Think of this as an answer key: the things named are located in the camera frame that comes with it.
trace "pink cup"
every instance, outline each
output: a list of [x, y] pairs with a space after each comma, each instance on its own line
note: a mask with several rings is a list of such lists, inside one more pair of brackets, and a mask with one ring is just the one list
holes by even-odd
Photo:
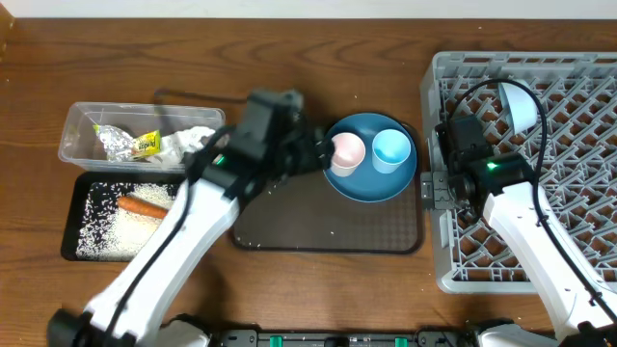
[[352, 133], [337, 134], [332, 138], [332, 142], [335, 144], [335, 155], [330, 170], [339, 177], [347, 177], [364, 160], [366, 155], [364, 142], [358, 135]]

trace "orange carrot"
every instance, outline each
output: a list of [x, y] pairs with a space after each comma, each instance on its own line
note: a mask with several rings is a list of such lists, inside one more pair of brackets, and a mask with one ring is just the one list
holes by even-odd
[[158, 219], [163, 219], [167, 216], [167, 210], [165, 208], [137, 198], [118, 198], [118, 207], [129, 212]]

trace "light blue cup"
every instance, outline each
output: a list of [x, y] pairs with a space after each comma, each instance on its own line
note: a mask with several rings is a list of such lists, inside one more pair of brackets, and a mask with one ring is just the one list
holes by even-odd
[[402, 132], [388, 129], [373, 139], [373, 167], [382, 174], [391, 174], [412, 153], [412, 144]]

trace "wooden table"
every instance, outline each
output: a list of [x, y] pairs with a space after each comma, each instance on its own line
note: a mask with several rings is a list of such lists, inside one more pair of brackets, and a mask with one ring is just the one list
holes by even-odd
[[[0, 344], [43, 345], [57, 308], [79, 311], [124, 267], [60, 257], [82, 172], [56, 154], [73, 102], [146, 103], [162, 86], [234, 96], [296, 88], [316, 120], [375, 110], [421, 129], [418, 85], [443, 50], [614, 51], [617, 22], [18, 19], [0, 65]], [[239, 108], [215, 106], [238, 121]], [[250, 253], [223, 237], [169, 315], [371, 331], [511, 317], [550, 330], [537, 296], [441, 292], [426, 236], [413, 256]]]

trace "transparent container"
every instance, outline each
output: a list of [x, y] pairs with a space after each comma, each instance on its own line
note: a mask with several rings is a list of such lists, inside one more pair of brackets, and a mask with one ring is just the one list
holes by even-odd
[[58, 157], [87, 171], [181, 173], [184, 165], [154, 164], [144, 161], [110, 162], [93, 125], [114, 125], [133, 137], [160, 130], [161, 136], [193, 126], [218, 129], [225, 123], [222, 110], [206, 107], [162, 106], [159, 116], [154, 105], [107, 102], [76, 102], [68, 110]]

